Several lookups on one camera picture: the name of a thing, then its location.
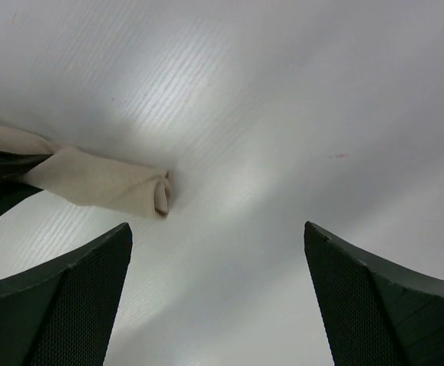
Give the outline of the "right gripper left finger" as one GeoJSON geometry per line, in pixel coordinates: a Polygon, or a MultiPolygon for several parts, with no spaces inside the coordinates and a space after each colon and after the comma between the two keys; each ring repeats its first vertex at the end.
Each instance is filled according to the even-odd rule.
{"type": "Polygon", "coordinates": [[[122,223],[0,280],[0,365],[102,365],[130,263],[122,223]]]}

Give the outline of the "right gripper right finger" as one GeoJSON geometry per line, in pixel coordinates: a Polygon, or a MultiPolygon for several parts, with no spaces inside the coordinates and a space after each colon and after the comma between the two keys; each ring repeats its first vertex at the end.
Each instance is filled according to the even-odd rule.
{"type": "Polygon", "coordinates": [[[306,222],[304,252],[336,365],[443,365],[444,281],[306,222]]]}

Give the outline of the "beige cloth napkin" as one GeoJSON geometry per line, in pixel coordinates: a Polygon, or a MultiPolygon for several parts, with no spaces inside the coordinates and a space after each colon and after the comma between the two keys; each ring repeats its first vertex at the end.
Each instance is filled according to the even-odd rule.
{"type": "Polygon", "coordinates": [[[169,214],[171,183],[165,169],[131,165],[83,152],[77,147],[0,125],[0,152],[44,162],[18,178],[79,206],[102,207],[138,217],[169,214]]]}

